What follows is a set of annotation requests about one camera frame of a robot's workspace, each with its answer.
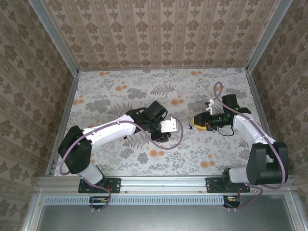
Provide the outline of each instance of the yellow block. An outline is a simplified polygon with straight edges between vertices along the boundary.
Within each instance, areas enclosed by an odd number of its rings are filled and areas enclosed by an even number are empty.
[[[199,126],[199,125],[195,125],[195,126],[196,126],[196,128],[199,128],[199,129],[202,129],[202,130],[206,130],[206,126],[205,127],[202,127],[202,126]]]

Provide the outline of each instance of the white bracket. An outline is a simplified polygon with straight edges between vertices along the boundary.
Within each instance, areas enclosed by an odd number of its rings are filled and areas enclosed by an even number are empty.
[[[161,121],[160,124],[162,126],[160,131],[162,133],[179,131],[179,127],[177,125],[177,122],[176,122],[175,118],[173,118],[173,117],[171,117],[170,120]]]
[[[208,105],[208,108],[206,109],[206,111],[210,110],[210,114],[212,115],[213,114],[213,109],[212,109],[212,106],[214,104],[214,100],[210,99],[209,101],[209,105]]]

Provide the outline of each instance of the patterned wallpaper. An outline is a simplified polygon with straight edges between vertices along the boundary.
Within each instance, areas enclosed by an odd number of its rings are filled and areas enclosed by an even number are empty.
[[[277,0],[43,0],[80,69],[244,66]]]
[[[22,226],[72,76],[26,0],[0,0],[0,230]]]
[[[308,2],[293,0],[253,70],[271,128],[289,148],[290,171],[308,214]]]

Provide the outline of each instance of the floral tablecloth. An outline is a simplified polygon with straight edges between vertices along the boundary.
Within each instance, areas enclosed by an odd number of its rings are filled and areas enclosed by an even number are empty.
[[[66,131],[74,125],[90,128],[109,122],[157,100],[169,111],[167,118],[176,116],[184,124],[184,139],[178,148],[160,150],[140,132],[93,150],[92,162],[107,176],[221,174],[226,167],[246,165],[250,151],[244,137],[236,130],[234,136],[223,137],[189,129],[191,119],[214,97],[217,81],[223,83],[222,96],[236,94],[239,105],[248,107],[259,122],[242,68],[81,72]],[[214,113],[218,112],[222,107],[215,104]],[[230,126],[221,132],[230,133]],[[163,145],[171,146],[179,138],[179,133],[172,134]],[[61,157],[55,176],[60,175],[60,161]]]

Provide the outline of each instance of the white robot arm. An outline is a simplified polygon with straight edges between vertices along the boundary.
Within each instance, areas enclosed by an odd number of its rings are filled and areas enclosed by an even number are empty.
[[[251,150],[247,166],[225,169],[222,174],[224,184],[249,183],[251,185],[257,185],[281,183],[282,169],[273,150],[269,147],[269,143],[272,144],[278,153],[283,163],[286,176],[288,175],[287,146],[283,142],[276,142],[272,137],[268,136],[254,122],[248,108],[241,108],[238,105],[236,95],[225,95],[222,97],[222,102],[240,114],[237,115],[226,107],[223,107],[224,113],[212,115],[210,112],[203,112],[196,115],[192,123],[199,128],[209,131],[231,125],[247,141]]]
[[[72,174],[79,174],[91,184],[97,184],[104,178],[104,175],[90,161],[91,151],[114,139],[139,132],[140,129],[136,125],[149,132],[153,141],[168,141],[170,133],[177,132],[179,129],[175,118],[164,120],[163,114],[166,117],[166,108],[155,101],[148,108],[130,110],[120,118],[106,124],[85,129],[74,126],[66,134],[58,152],[63,158],[78,138],[90,133],[73,147],[65,159],[65,164]]]

